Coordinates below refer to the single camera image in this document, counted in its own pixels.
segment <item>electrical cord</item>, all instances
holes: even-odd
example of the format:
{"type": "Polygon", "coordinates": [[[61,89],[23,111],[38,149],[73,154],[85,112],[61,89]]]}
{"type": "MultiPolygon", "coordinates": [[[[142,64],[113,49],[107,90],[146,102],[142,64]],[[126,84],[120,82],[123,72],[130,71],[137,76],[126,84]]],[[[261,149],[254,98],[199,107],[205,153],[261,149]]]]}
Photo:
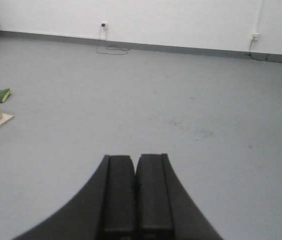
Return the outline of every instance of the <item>electrical cord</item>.
{"type": "Polygon", "coordinates": [[[120,48],[120,47],[115,46],[115,45],[107,46],[105,49],[110,50],[110,51],[121,51],[121,53],[99,52],[98,49],[99,49],[99,45],[100,45],[100,41],[101,41],[101,28],[102,28],[102,26],[100,26],[99,40],[98,40],[97,45],[96,45],[96,53],[97,53],[97,54],[106,54],[106,55],[127,55],[127,54],[129,53],[128,51],[130,51],[130,49],[127,49],[127,48],[120,48]]]}
{"type": "Polygon", "coordinates": [[[279,63],[279,64],[282,64],[282,61],[269,61],[269,60],[268,60],[268,59],[269,59],[269,56],[270,56],[269,53],[266,55],[265,60],[261,60],[261,59],[257,59],[257,58],[255,58],[255,57],[253,57],[253,56],[252,56],[252,52],[251,52],[251,48],[252,48],[252,44],[253,44],[254,41],[255,41],[255,37],[253,37],[253,39],[252,39],[252,41],[251,41],[250,49],[249,49],[249,54],[245,54],[245,55],[248,55],[248,56],[250,56],[251,59],[254,59],[254,60],[259,61],[259,62],[269,62],[269,63],[279,63]]]}

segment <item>power outlet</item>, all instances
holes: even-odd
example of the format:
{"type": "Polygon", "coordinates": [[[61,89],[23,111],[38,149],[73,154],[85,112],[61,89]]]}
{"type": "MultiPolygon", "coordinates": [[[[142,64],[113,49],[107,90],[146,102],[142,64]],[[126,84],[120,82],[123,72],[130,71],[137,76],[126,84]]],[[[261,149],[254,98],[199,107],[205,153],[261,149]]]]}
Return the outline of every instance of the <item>power outlet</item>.
{"type": "Polygon", "coordinates": [[[102,22],[102,23],[101,23],[101,27],[102,27],[103,30],[108,30],[109,25],[108,25],[107,22],[102,22]]]}
{"type": "Polygon", "coordinates": [[[259,33],[252,33],[251,40],[254,39],[254,41],[257,41],[259,38],[260,38],[260,34],[259,33]]]}

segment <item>green bag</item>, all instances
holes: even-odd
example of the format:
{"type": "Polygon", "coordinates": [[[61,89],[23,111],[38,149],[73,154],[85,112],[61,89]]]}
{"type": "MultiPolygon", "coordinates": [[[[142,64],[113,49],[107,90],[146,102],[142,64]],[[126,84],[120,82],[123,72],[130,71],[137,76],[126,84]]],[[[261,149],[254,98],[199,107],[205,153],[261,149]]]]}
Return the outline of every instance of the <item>green bag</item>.
{"type": "Polygon", "coordinates": [[[0,103],[3,103],[6,101],[7,97],[11,94],[11,89],[6,88],[3,90],[0,90],[0,103]]]}

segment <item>white wall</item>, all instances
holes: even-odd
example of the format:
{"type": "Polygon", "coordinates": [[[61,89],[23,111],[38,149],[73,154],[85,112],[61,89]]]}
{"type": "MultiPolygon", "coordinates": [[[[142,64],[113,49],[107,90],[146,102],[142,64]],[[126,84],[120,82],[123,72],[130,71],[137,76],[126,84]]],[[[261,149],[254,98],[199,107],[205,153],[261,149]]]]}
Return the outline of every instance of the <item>white wall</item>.
{"type": "MultiPolygon", "coordinates": [[[[0,0],[0,30],[247,51],[262,0],[0,0]]],[[[255,52],[282,54],[282,0],[264,0],[255,52]]]]}

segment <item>baseboard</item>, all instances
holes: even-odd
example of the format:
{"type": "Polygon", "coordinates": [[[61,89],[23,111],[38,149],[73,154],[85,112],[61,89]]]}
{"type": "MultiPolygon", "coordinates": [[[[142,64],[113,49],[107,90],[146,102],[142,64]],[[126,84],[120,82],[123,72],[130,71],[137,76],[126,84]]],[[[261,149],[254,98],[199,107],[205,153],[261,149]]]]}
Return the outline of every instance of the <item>baseboard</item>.
{"type": "MultiPolygon", "coordinates": [[[[94,45],[94,46],[99,44],[99,46],[102,47],[109,45],[116,45],[120,48],[153,51],[153,52],[204,55],[204,56],[227,57],[227,58],[236,58],[236,59],[251,59],[248,56],[247,51],[231,51],[231,50],[166,46],[166,45],[154,45],[154,44],[143,44],[143,43],[121,42],[121,41],[107,41],[107,40],[98,40],[98,39],[73,37],[73,36],[59,36],[59,35],[15,32],[15,31],[0,31],[0,36],[13,37],[13,38],[18,37],[23,39],[54,41],[54,42],[72,43],[72,44],[94,45]]],[[[253,57],[261,61],[267,60],[269,62],[282,63],[282,54],[255,52],[253,53],[253,57]]]]}

